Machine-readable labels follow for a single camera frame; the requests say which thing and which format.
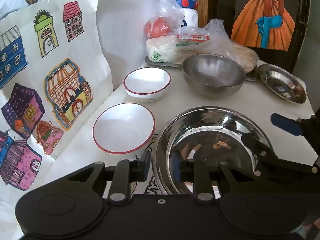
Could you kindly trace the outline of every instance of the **pink house drawing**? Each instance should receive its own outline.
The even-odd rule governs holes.
[[[51,122],[40,121],[36,128],[37,143],[41,143],[44,153],[50,155],[60,141],[63,131]]]
[[[42,156],[26,140],[12,139],[0,131],[0,176],[5,184],[27,190],[35,180]]]
[[[24,139],[30,137],[45,112],[38,93],[18,83],[1,110],[11,129]]]
[[[77,1],[66,3],[63,6],[63,22],[68,42],[83,33],[82,12]]]

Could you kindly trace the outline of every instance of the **red rim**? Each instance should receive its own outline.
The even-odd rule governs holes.
[[[123,104],[138,105],[138,106],[142,106],[142,107],[144,107],[145,109],[147,109],[147,110],[149,111],[149,113],[151,114],[152,118],[153,118],[153,129],[152,129],[152,132],[151,132],[150,136],[148,137],[148,139],[147,139],[144,143],[142,143],[141,145],[139,145],[138,147],[136,147],[136,148],[133,149],[133,150],[129,150],[129,151],[126,151],[126,152],[112,152],[112,151],[108,151],[108,150],[106,150],[105,148],[101,147],[101,146],[97,143],[96,138],[94,137],[94,127],[96,126],[97,120],[98,120],[98,119],[100,118],[100,116],[102,116],[106,111],[108,111],[109,109],[111,109],[111,108],[113,108],[113,107],[115,107],[115,106],[119,106],[119,105],[123,105]],[[136,103],[121,103],[121,104],[117,104],[117,105],[111,106],[111,107],[109,107],[107,110],[103,111],[103,112],[99,115],[99,117],[97,118],[97,120],[94,122],[94,125],[93,125],[93,128],[92,128],[93,140],[94,140],[95,144],[98,146],[99,149],[101,149],[101,150],[103,150],[103,151],[105,151],[105,152],[107,152],[107,153],[112,153],[112,154],[126,154],[126,153],[131,153],[131,152],[134,152],[134,151],[140,149],[141,147],[143,147],[143,146],[152,138],[153,133],[155,132],[155,129],[156,129],[156,119],[155,119],[155,117],[153,116],[153,113],[152,113],[148,108],[146,108],[145,106],[140,105],[140,104],[136,104]]]
[[[152,95],[152,94],[158,93],[158,92],[166,89],[166,88],[169,86],[169,84],[171,83],[171,75],[169,74],[169,72],[166,71],[166,70],[164,70],[164,69],[159,68],[159,69],[165,71],[165,72],[169,75],[169,77],[170,77],[168,84],[167,84],[164,88],[161,88],[161,89],[158,90],[158,91],[150,92],[150,93],[137,93],[137,92],[133,92],[133,91],[131,91],[129,88],[127,88],[127,86],[125,85],[125,80],[127,79],[127,77],[128,77],[131,73],[133,73],[133,72],[135,72],[135,71],[137,71],[137,70],[140,70],[140,69],[143,69],[143,68],[139,68],[139,69],[136,69],[136,70],[134,70],[134,71],[131,71],[131,72],[124,78],[124,80],[123,80],[123,86],[124,86],[124,88],[125,88],[126,90],[128,90],[129,92],[135,94],[135,95]]]

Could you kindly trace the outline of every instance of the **screw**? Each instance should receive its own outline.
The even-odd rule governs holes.
[[[165,201],[164,199],[158,199],[158,203],[159,203],[159,204],[165,204],[166,201]]]
[[[200,193],[197,195],[197,198],[203,201],[209,201],[213,199],[213,195],[210,193]]]
[[[123,193],[113,193],[110,195],[110,199],[113,201],[121,201],[125,199],[125,194]]]
[[[311,171],[312,171],[313,173],[317,173],[317,172],[318,172],[318,168],[317,168],[317,167],[312,167]]]
[[[259,177],[261,175],[261,171],[256,170],[253,174]]]

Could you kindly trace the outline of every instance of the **orange skirt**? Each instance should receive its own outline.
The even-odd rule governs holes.
[[[263,16],[264,1],[250,0],[238,16],[233,25],[231,40],[249,47],[260,47],[261,36],[259,35],[257,20]],[[278,1],[272,4],[272,16],[278,15]],[[279,28],[270,29],[268,49],[288,50],[295,22],[290,14],[284,9],[283,23]]]

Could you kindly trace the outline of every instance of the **white bowl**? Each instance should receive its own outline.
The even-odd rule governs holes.
[[[154,102],[158,100],[171,82],[170,74],[155,67],[140,68],[129,73],[123,86],[128,95],[140,102]]]
[[[92,134],[97,146],[107,153],[141,157],[155,127],[155,118],[149,109],[124,103],[104,111],[96,120]]]

